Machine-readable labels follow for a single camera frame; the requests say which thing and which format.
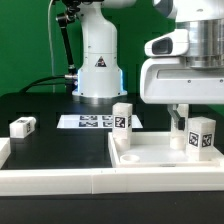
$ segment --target green wall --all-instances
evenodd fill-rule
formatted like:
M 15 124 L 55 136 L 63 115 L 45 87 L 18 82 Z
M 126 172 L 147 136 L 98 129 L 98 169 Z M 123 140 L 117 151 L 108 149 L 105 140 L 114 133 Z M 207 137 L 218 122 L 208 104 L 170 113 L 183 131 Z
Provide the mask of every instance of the green wall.
M 17 92 L 32 81 L 51 76 L 51 61 L 47 30 L 47 11 L 50 0 L 7 0 L 0 8 L 0 95 Z M 139 92 L 140 69 L 147 59 L 144 45 L 148 40 L 170 32 L 174 23 L 152 7 L 151 0 L 137 0 L 125 9 L 103 9 L 105 18 L 118 29 L 118 64 L 124 71 L 125 89 Z M 55 22 L 64 6 L 58 3 L 52 10 L 52 36 L 55 52 L 55 74 L 67 72 L 62 37 Z M 68 27 L 74 60 L 82 65 L 82 32 L 77 21 Z M 31 91 L 52 92 L 52 87 Z M 56 91 L 64 91 L 64 86 Z M 218 107 L 224 114 L 224 108 Z

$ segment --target black table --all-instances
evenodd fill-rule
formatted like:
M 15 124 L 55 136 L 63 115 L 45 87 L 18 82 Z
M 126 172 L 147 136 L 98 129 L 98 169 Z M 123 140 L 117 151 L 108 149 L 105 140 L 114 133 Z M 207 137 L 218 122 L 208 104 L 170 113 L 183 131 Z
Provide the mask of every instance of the black table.
M 165 105 L 146 105 L 129 95 L 133 114 L 143 129 L 168 131 Z M 107 135 L 111 129 L 57 129 L 62 114 L 112 114 L 112 104 L 74 102 L 65 94 L 7 94 L 0 98 L 0 136 L 22 116 L 37 119 L 36 131 L 24 140 L 11 139 L 12 153 L 3 170 L 111 167 Z M 192 106 L 190 116 L 217 121 L 215 146 L 224 151 L 224 118 L 207 106 Z M 159 192 L 100 195 L 0 197 L 0 223 L 130 223 L 221 224 L 224 192 Z

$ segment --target white cube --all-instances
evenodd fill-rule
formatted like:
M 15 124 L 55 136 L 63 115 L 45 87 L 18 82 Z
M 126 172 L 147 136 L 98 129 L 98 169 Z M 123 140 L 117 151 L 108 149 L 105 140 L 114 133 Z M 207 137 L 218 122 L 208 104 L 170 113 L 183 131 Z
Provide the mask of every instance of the white cube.
M 186 154 L 190 160 L 208 161 L 214 158 L 215 125 L 215 120 L 204 117 L 188 120 Z
M 34 117 L 21 117 L 9 125 L 11 138 L 25 138 L 35 130 Z
M 116 103 L 113 106 L 113 138 L 118 150 L 128 150 L 132 132 L 132 104 Z

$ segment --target cable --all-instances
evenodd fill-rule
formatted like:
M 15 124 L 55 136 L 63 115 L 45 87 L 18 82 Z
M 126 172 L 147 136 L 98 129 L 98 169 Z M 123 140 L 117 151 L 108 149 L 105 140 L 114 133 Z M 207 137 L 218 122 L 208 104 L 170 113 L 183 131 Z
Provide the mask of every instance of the cable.
M 65 85 L 64 82 L 57 82 L 57 83 L 41 83 L 41 84 L 34 84 L 32 86 L 27 86 L 26 91 L 27 92 L 30 88 L 35 87 L 35 86 L 55 86 L 55 85 Z
M 52 44 L 52 31 L 51 31 L 51 8 L 53 3 L 54 3 L 54 0 L 51 0 L 48 7 L 48 37 L 49 37 L 50 54 L 51 54 L 51 72 L 52 72 L 52 76 L 55 76 L 54 50 L 53 50 L 53 44 Z
M 50 76 L 50 77 L 46 77 L 46 78 L 43 78 L 43 79 L 38 79 L 38 80 L 36 80 L 36 81 L 30 83 L 28 86 L 22 88 L 19 92 L 20 92 L 20 93 L 26 93 L 26 91 L 27 91 L 28 89 L 30 89 L 30 88 L 33 87 L 33 86 L 38 85 L 38 84 L 41 83 L 41 82 L 45 82 L 45 81 L 49 81 L 49 80 L 55 80 L 55 79 L 62 79 L 62 78 L 64 79 L 65 76 L 64 76 L 64 75 L 60 75 L 60 76 Z

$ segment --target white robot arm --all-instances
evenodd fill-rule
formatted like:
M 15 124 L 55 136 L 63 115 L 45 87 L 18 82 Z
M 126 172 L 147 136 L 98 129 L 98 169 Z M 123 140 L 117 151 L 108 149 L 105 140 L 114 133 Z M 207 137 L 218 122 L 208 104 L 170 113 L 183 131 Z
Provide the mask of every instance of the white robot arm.
M 81 2 L 75 13 L 73 8 L 67 9 L 67 14 L 71 11 L 81 21 L 84 43 L 83 65 L 78 71 L 78 87 L 73 96 L 84 102 L 108 102 L 127 92 L 123 90 L 122 71 L 117 65 L 117 30 L 103 17 L 101 8 L 128 7 L 136 0 Z
M 154 6 L 167 17 L 176 14 L 176 29 L 145 45 L 152 58 L 141 71 L 142 99 L 224 104 L 224 1 L 154 0 Z

